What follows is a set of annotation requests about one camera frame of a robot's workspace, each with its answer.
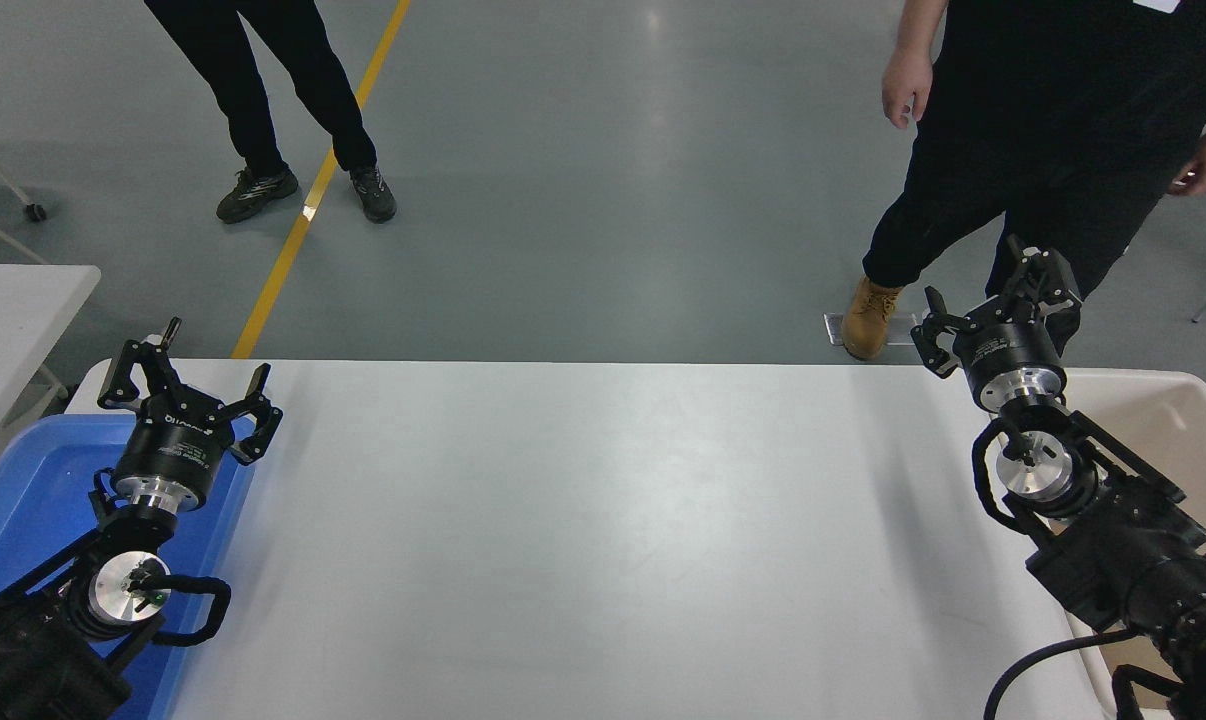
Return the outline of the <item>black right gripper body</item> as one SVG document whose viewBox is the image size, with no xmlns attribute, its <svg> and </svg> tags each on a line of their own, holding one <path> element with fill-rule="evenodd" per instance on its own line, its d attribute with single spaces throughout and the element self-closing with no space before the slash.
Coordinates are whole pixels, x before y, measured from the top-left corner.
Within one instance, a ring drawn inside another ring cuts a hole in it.
<svg viewBox="0 0 1206 720">
<path fill-rule="evenodd" d="M 956 357 L 974 405 L 1005 406 L 1015 398 L 1064 404 L 1069 375 L 1040 305 L 980 305 L 961 318 L 967 324 L 956 332 Z"/>
</svg>

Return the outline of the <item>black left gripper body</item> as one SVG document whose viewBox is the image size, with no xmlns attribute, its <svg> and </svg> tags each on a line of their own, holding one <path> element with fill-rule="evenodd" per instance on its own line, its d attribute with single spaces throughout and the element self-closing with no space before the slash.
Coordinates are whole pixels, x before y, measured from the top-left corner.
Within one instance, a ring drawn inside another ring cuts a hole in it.
<svg viewBox="0 0 1206 720">
<path fill-rule="evenodd" d="M 166 396 L 142 400 L 135 429 L 115 466 L 115 488 L 125 491 L 145 478 L 159 478 L 187 491 L 209 491 L 234 441 L 232 423 L 211 423 L 210 411 L 193 400 L 182 409 Z"/>
</svg>

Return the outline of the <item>person's right hand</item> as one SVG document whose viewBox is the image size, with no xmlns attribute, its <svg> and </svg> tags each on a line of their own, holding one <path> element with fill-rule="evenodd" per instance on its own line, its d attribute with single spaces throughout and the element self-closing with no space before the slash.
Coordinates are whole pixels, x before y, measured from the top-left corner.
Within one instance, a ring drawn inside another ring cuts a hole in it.
<svg viewBox="0 0 1206 720">
<path fill-rule="evenodd" d="M 926 117 L 932 87 L 931 49 L 896 47 L 882 76 L 882 111 L 888 123 L 904 129 Z"/>
</svg>

